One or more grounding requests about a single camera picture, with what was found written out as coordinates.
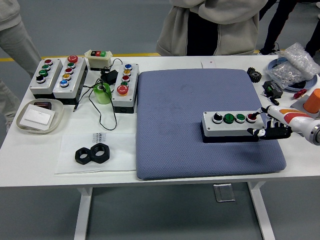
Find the green roll of tape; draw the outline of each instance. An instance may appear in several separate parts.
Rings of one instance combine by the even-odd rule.
[[[103,86],[101,84],[98,84],[94,86],[93,92],[99,104],[109,104],[111,102],[112,95],[109,84],[105,82],[103,83]]]

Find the gray control box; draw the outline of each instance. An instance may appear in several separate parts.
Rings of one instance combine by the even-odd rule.
[[[257,142],[259,138],[251,135],[247,129],[264,129],[265,124],[260,114],[256,116],[254,121],[248,119],[247,116],[254,112],[255,111],[205,111],[201,121],[203,142]]]
[[[139,65],[135,63],[122,63],[112,93],[112,103],[116,113],[133,114],[135,111],[136,91],[139,77]],[[118,87],[126,82],[128,91],[126,95],[120,94]]]
[[[40,83],[37,81],[37,77],[40,75],[40,71],[44,71],[43,66],[49,66],[50,69],[46,70],[47,76],[44,76],[44,81]],[[58,58],[45,58],[40,61],[38,68],[30,83],[30,90],[36,99],[54,99],[53,90],[58,80],[59,74],[62,69],[62,62]]]
[[[68,64],[70,62],[66,60],[63,64],[62,70],[58,76],[58,80],[53,88],[53,94],[55,98],[61,101],[64,105],[75,105],[78,103],[81,95],[82,88],[87,76],[88,67],[86,64],[86,59],[84,57],[79,57],[77,62],[74,63],[74,68],[72,69],[72,74],[70,74],[70,79],[65,80],[66,84],[61,84],[64,80],[64,75],[66,69],[70,69]]]

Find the orange cylinder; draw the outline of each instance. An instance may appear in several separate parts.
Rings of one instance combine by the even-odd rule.
[[[313,91],[311,96],[303,104],[303,108],[311,114],[316,114],[320,110],[320,88]]]

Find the gray floor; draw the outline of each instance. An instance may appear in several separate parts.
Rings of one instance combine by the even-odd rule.
[[[42,56],[83,55],[89,49],[154,53],[168,2],[19,1]],[[256,49],[264,44],[276,7],[260,22]],[[315,3],[298,3],[277,40],[280,48],[295,42],[305,46],[318,14]],[[0,58],[7,57],[0,50]],[[0,62],[0,76],[22,99],[30,82],[23,69]],[[6,137],[4,124],[1,116],[0,144]],[[310,179],[267,182],[261,188],[276,239],[320,239],[319,185],[319,179]],[[262,239],[246,185],[233,187],[236,202],[231,203],[217,203],[211,184],[95,189],[87,239]],[[1,189],[0,239],[73,239],[79,201],[75,189]]]

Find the plastic bag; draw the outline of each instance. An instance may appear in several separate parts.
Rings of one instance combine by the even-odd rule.
[[[296,69],[289,61],[281,63],[271,69],[266,70],[266,73],[282,88],[285,89],[296,83],[300,83],[305,79],[302,73]]]
[[[304,80],[310,80],[314,75],[320,73],[320,66],[315,63],[310,54],[298,42],[288,47],[285,51],[281,51],[280,54],[301,72]]]

